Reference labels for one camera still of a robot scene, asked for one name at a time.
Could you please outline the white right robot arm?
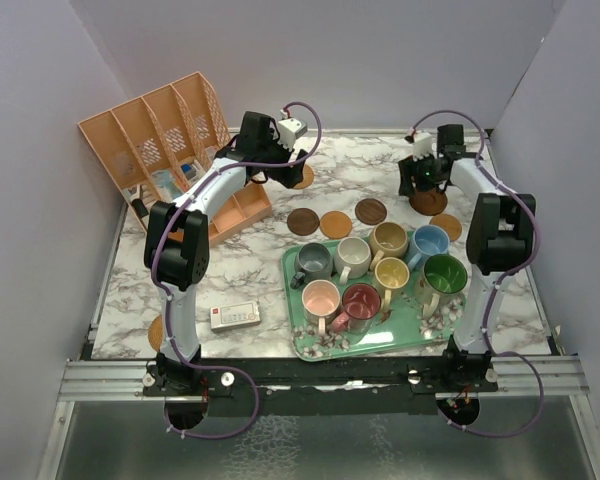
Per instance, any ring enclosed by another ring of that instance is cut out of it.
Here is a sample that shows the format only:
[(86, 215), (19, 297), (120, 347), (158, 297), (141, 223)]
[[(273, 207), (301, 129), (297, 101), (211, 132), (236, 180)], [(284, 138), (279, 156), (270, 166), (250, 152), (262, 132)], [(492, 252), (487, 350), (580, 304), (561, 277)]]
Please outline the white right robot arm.
[(472, 269), (457, 267), (449, 255), (433, 255), (422, 265), (414, 286), (425, 318), (458, 294), (455, 281), (464, 281), (469, 290), (439, 367), (441, 383), (461, 391), (489, 368), (494, 355), (491, 336), (509, 280), (537, 253), (536, 200), (511, 190), (487, 170), (480, 152), (468, 152), (460, 124), (443, 125), (435, 136), (414, 129), (405, 139), (412, 153), (398, 163), (400, 195), (412, 198), (446, 183), (475, 203), (466, 239)]

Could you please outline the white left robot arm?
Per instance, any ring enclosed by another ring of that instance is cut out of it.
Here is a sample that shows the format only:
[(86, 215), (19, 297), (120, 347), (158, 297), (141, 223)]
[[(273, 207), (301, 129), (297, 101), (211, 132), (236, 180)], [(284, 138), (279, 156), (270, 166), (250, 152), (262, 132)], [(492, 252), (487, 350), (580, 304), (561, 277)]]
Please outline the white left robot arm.
[(149, 211), (144, 264), (162, 302), (160, 353), (175, 361), (166, 382), (186, 395), (200, 385), (201, 371), (192, 364), (200, 352), (196, 331), (196, 285), (210, 260), (209, 225), (234, 194), (262, 174), (291, 189), (303, 180), (312, 151), (293, 157), (307, 123), (282, 110), (282, 119), (248, 111), (238, 134), (221, 148), (207, 172), (171, 203), (156, 202)]

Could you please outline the ringed brown wooden coaster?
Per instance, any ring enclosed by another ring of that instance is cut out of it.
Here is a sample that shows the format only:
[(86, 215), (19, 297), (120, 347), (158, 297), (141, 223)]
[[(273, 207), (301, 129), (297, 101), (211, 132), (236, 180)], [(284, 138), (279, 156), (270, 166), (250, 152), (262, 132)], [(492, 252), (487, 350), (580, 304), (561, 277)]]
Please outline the ringed brown wooden coaster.
[(444, 192), (433, 189), (426, 192), (417, 191), (409, 199), (409, 204), (416, 212), (422, 215), (435, 216), (446, 209), (448, 200)]

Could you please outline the dark walnut wooden coaster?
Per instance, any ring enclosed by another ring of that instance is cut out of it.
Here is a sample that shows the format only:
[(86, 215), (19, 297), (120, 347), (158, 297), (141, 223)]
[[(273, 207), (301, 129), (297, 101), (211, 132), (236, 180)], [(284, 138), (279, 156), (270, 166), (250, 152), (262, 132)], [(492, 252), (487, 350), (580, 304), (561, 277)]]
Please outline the dark walnut wooden coaster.
[(356, 218), (366, 225), (377, 225), (387, 217), (386, 206), (378, 199), (365, 198), (355, 206)]

